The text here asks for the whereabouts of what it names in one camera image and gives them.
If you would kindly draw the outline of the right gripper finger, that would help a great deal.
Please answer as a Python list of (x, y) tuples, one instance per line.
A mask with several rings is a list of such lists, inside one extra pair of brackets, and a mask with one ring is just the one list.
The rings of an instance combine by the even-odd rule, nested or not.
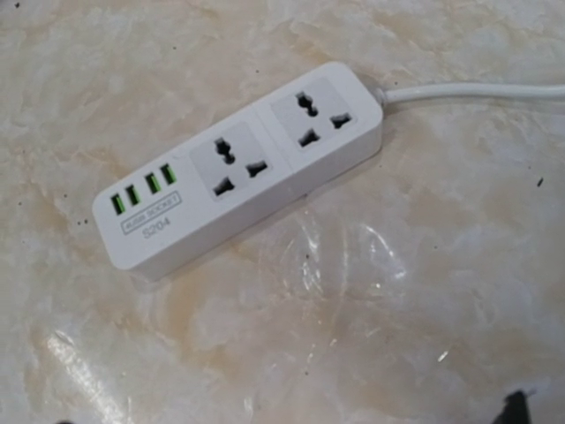
[(494, 418), (493, 424), (531, 424), (531, 413), (528, 404), (536, 390), (516, 390), (504, 398), (501, 412)]

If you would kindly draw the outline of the white power strip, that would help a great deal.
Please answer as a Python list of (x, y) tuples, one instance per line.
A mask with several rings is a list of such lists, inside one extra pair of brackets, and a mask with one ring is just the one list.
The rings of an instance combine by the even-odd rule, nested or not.
[(329, 62), (101, 191), (94, 220), (117, 269), (156, 281), (376, 155), (390, 104), (563, 96), (561, 85), (476, 82), (382, 90)]

